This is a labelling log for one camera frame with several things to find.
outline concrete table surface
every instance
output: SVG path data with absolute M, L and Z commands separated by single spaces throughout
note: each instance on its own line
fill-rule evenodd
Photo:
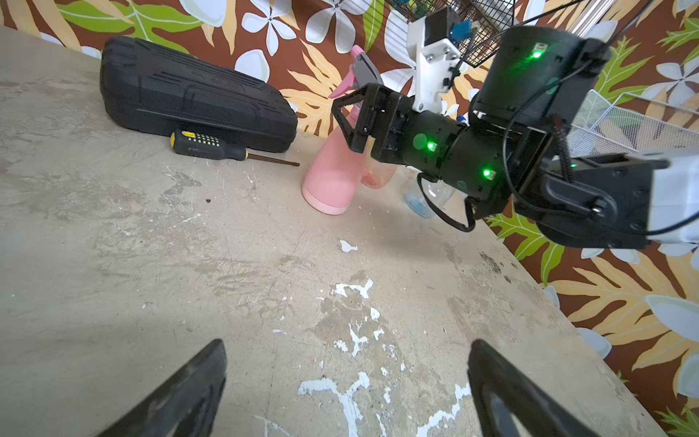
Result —
M 322 215 L 321 139 L 278 155 L 300 168 L 176 155 L 107 116 L 99 60 L 0 39 L 3 434 L 92 435 L 221 338 L 215 436 L 476 436 L 455 385 L 484 338 L 601 435 L 664 435 L 485 224 L 408 210 L 407 169 Z M 300 394 L 322 378 L 338 393 Z

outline white bracket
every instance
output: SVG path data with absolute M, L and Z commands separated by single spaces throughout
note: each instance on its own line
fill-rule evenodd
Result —
M 416 64 L 415 102 L 412 109 L 419 113 L 429 110 L 440 114 L 442 94 L 449 92 L 451 69 L 456 66 L 461 56 L 459 49 L 448 38 L 425 45 L 423 17 L 408 25 L 408 54 Z

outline floral wallpaper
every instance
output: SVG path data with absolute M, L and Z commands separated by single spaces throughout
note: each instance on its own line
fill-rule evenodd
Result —
M 616 1 L 590 34 L 606 40 L 643 3 Z M 623 107 L 699 131 L 698 7 L 698 0 L 653 2 L 613 46 L 595 90 L 610 102 L 621 97 L 617 104 Z M 567 21 L 561 14 L 539 24 L 569 27 L 579 11 L 565 11 Z M 622 96 L 625 92 L 686 111 Z M 601 128 L 612 138 L 626 135 L 613 123 Z M 644 146 L 649 150 L 668 146 L 661 134 L 648 138 Z M 641 251 L 565 248 L 511 206 L 487 222 L 665 430 L 699 436 L 698 245 L 654 243 Z
M 519 20 L 567 0 L 520 0 Z M 588 36 L 609 38 L 643 6 L 617 0 Z M 569 29 L 583 1 L 539 20 Z M 699 108 L 699 0 L 655 0 L 612 49 L 595 89 Z M 328 95 L 360 45 L 386 86 L 413 93 L 408 24 L 385 0 L 0 0 L 0 20 L 51 43 L 99 58 L 115 34 L 143 38 L 278 88 L 298 128 L 325 137 L 335 127 Z M 464 114 L 491 62 L 468 69 L 442 96 L 442 113 Z M 699 131 L 693 113 L 624 95 L 618 102 Z M 699 436 L 699 255 L 697 245 L 573 249 L 544 237 L 511 208 L 489 225 L 543 291 L 669 434 Z

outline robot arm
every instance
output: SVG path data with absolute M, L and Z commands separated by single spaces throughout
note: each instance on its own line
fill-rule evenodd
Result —
M 464 124 L 439 114 L 458 62 L 456 24 L 449 9 L 410 24 L 414 98 L 372 84 L 333 102 L 350 149 L 363 152 L 372 136 L 373 159 L 414 166 L 461 190 L 476 220 L 502 212 L 514 196 L 514 209 L 562 245 L 699 241 L 699 153 L 569 155 L 567 126 L 609 59 L 607 45 L 548 27 L 511 28 Z M 341 108 L 357 102 L 352 128 Z

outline clear plastic bottle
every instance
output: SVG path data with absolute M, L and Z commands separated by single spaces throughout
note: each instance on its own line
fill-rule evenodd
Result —
M 428 180 L 422 180 L 422 187 L 425 190 L 425 195 L 429 197 L 430 201 L 437 206 L 437 208 L 442 208 L 445 203 L 452 197 L 456 189 L 450 185 L 445 184 L 443 181 L 438 180 L 437 182 L 429 182 Z M 417 179 L 410 186 L 410 189 L 405 193 L 404 197 L 405 203 L 420 217 L 432 218 L 435 216 L 434 211 L 430 209 L 430 206 L 425 202 L 425 198 L 420 192 L 420 187 L 417 184 Z
M 364 170 L 364 175 L 361 177 L 361 183 L 369 188 L 379 189 L 385 187 L 386 184 L 389 183 L 398 166 L 386 162 L 378 162 L 373 159 L 371 157 L 372 147 L 374 147 L 374 138 L 370 136 L 366 141 L 368 156 L 366 158 L 366 169 Z

